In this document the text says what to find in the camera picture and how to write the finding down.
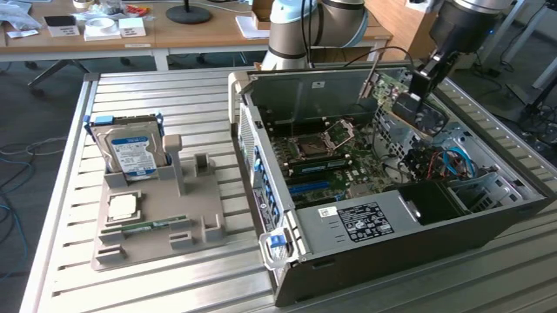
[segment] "hard drive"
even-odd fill
[[[169,164],[163,151],[162,115],[136,117],[99,116],[87,130],[111,173],[124,173],[126,180],[156,176],[156,168]]]

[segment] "paper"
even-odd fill
[[[237,16],[238,27],[242,32],[242,36],[247,39],[269,38],[271,31],[259,31],[255,28],[254,20],[250,16]]]
[[[39,32],[34,29],[31,31],[10,31],[7,32],[10,38],[22,38],[27,36],[32,36],[39,34]]]

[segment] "blue hard drive label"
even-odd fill
[[[147,151],[150,141],[146,136],[119,138],[111,143],[122,171],[128,176],[140,179],[156,171],[154,154]]]
[[[394,233],[377,202],[338,210],[350,240],[356,243]]]

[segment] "wooden desk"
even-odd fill
[[[267,45],[267,39],[249,40],[242,36],[237,25],[235,17],[238,15],[249,16],[206,7],[214,17],[213,19],[198,25],[181,25],[169,20],[164,16],[166,10],[177,6],[175,3],[155,3],[155,32],[156,46],[174,47],[207,47],[218,44],[219,46],[245,46]],[[230,8],[237,11],[250,11],[250,6],[241,3],[219,3],[221,7]],[[364,42],[385,40],[392,38],[392,33],[380,25],[376,18],[370,15],[369,28],[364,36]]]
[[[178,3],[142,3],[151,8],[154,20],[146,21],[144,37],[86,42],[83,36],[51,37],[48,30],[39,35],[12,39],[7,31],[14,31],[8,23],[0,27],[0,61],[38,61],[58,59],[94,59],[103,57],[128,57],[150,55],[155,58],[156,69],[169,70],[166,57],[179,53],[211,53],[263,51],[269,40],[249,40],[242,37],[235,17],[239,14],[218,8],[206,7],[214,17],[199,25],[182,25],[166,18],[166,10]],[[250,11],[250,6],[239,3],[221,3],[219,6],[238,11]],[[54,0],[51,3],[34,3],[31,15],[40,22],[43,16],[64,15],[78,12],[71,0]],[[358,46],[378,48],[392,38],[390,32],[370,17],[370,27]]]

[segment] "black device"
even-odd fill
[[[201,24],[213,18],[213,14],[205,8],[191,6],[190,0],[183,0],[183,5],[166,11],[166,17],[181,24]]]
[[[493,2],[493,9],[504,7],[505,1]],[[426,64],[414,70],[409,92],[402,93],[396,102],[394,113],[432,136],[444,127],[444,114],[424,103],[424,99],[448,76],[460,53],[476,52],[488,38],[500,15],[482,5],[473,0],[444,3],[429,32],[437,49]]]

